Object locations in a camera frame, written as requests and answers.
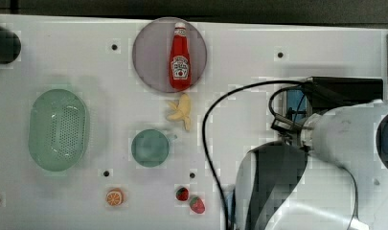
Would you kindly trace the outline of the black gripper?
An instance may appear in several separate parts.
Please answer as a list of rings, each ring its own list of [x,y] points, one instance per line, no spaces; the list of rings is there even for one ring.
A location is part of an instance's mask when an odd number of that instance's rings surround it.
[[[305,95],[312,112],[321,113],[341,106],[383,99],[383,80],[310,77],[305,83]]]

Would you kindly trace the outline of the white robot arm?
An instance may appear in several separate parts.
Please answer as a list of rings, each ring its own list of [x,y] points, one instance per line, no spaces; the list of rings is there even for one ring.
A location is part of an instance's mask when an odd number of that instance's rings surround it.
[[[235,230],[388,230],[388,102],[302,85],[331,109],[295,127],[296,143],[248,151],[233,199]]]

